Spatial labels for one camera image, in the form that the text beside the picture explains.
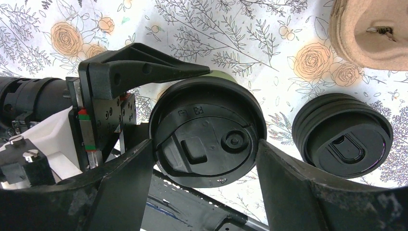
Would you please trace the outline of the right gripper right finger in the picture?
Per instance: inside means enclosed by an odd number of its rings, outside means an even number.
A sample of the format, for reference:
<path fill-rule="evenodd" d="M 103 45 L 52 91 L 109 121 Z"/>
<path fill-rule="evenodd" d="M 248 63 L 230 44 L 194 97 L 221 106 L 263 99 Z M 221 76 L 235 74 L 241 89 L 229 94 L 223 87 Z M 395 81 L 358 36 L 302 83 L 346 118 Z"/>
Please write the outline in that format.
<path fill-rule="evenodd" d="M 405 231 L 408 189 L 361 184 L 302 162 L 266 140 L 256 155 L 272 231 Z"/>

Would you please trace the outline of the brown pulp cup carrier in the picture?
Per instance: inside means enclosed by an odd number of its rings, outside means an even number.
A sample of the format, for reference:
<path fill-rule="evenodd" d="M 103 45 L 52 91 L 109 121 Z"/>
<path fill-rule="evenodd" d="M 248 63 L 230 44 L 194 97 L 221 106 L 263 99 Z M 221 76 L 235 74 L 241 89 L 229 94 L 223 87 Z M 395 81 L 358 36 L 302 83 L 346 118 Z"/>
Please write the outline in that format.
<path fill-rule="evenodd" d="M 406 0 L 335 0 L 328 32 L 346 61 L 376 70 L 408 69 Z"/>

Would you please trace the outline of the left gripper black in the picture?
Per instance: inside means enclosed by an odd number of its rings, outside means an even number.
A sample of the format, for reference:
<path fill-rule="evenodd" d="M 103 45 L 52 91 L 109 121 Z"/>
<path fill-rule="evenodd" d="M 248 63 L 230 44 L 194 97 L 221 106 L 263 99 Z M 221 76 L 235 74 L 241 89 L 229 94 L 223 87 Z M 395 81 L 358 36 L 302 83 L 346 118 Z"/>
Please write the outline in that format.
<path fill-rule="evenodd" d="M 148 139 L 130 89 L 210 73 L 205 65 L 181 61 L 143 43 L 104 51 L 82 61 L 79 77 L 67 77 L 68 119 L 82 172 L 101 166 Z"/>

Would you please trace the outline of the black cup lid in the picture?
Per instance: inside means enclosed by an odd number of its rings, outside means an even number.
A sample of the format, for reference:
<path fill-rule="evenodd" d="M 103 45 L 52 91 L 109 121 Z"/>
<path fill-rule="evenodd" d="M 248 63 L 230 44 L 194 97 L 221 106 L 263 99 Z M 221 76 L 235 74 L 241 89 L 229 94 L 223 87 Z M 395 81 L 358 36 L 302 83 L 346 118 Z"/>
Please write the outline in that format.
<path fill-rule="evenodd" d="M 255 166 L 267 126 L 246 88 L 220 77 L 194 77 L 169 87 L 149 120 L 160 171 L 190 188 L 217 188 Z"/>

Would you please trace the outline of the green paper cup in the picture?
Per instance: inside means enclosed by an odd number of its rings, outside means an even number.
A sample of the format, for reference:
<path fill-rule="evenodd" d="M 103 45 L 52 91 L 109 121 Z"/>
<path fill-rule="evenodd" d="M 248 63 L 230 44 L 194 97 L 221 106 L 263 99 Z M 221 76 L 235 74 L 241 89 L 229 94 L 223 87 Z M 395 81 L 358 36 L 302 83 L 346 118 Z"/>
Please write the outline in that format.
<path fill-rule="evenodd" d="M 219 71 L 219 70 L 211 70 L 209 74 L 204 75 L 204 77 L 219 77 L 223 78 L 226 80 L 229 80 L 231 82 L 237 83 L 234 77 L 232 77 L 230 74 L 224 72 L 224 71 Z"/>

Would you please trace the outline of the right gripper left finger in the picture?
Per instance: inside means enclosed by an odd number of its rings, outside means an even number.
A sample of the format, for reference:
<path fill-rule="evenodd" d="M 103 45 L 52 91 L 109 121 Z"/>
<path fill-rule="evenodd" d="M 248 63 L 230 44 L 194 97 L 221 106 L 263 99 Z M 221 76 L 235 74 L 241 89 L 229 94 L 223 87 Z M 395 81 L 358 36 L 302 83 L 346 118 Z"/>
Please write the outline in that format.
<path fill-rule="evenodd" d="M 147 139 L 104 165 L 52 186 L 0 192 L 3 231 L 138 231 L 153 174 Z"/>

